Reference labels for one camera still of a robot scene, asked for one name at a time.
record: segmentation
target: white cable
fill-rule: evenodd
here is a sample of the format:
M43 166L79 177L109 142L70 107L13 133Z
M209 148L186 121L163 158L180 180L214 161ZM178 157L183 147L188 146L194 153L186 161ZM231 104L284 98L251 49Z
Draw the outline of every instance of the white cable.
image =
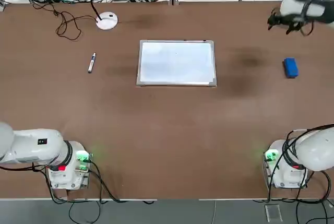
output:
M217 206L217 201L214 200L214 208L213 208L213 216L212 216L211 224L214 223L214 219L215 219L215 217L216 217L216 206Z

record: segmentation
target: gray floor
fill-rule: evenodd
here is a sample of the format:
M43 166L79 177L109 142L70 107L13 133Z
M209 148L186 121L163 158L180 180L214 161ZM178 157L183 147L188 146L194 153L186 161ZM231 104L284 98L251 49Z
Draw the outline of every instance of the gray floor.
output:
M0 223L10 224L70 224L71 204L56 205L52 201L0 201ZM334 216L334 208L326 202L328 216ZM179 200L157 201L153 205L142 202L103 206L97 224L211 224L214 201ZM284 224L295 224L295 204L280 204ZM98 208L95 202L79 203L73 207L72 217L79 223L93 221ZM321 205L301 205L300 224L311 218L324 217ZM264 204L252 201L217 201L215 224L267 223ZM326 223L315 220L310 224Z

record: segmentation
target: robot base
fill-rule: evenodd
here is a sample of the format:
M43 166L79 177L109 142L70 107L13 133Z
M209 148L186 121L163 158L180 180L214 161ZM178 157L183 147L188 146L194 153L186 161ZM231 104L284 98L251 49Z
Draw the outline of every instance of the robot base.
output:
M81 188L84 179L87 180L88 169L81 169L81 162L79 158L81 158L82 155L87 155L87 159L89 159L89 154L85 151L84 147L79 142L69 143L72 146L73 152L71 160L65 167L65 170L52 171L48 169L51 188L76 190Z
M276 166L277 160L282 155L284 142L285 140L283 139L276 140L264 154L264 174L267 185L270 183L272 171ZM277 188L299 188L301 185L305 185L306 177L302 181L304 173L304 170L295 169L288 165L284 157L282 157L278 167L275 169L272 185Z

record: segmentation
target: lamp base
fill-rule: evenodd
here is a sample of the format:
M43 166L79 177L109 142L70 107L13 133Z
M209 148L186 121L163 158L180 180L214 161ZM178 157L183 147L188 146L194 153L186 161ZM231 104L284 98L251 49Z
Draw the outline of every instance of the lamp base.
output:
M96 18L96 25L102 30L110 30L113 29L118 23L118 17L114 13L110 11L105 11L100 14L99 18Z

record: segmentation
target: electronic equipment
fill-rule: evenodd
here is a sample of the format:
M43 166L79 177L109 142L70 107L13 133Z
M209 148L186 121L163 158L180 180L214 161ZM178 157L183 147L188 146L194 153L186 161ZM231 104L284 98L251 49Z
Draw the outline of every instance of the electronic equipment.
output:
M52 188L81 188L90 155L79 142L66 141L53 129L13 131L0 122L0 163L35 162L48 171Z
M268 30L275 25L286 25L286 34L301 31L304 36L313 31L313 23L320 22L334 27L334 0L283 0L268 18ZM312 24L308 33L303 26Z
M334 125L304 132L297 138L273 142L264 154L264 172L267 185L300 188L306 184L307 170L322 171L334 167Z

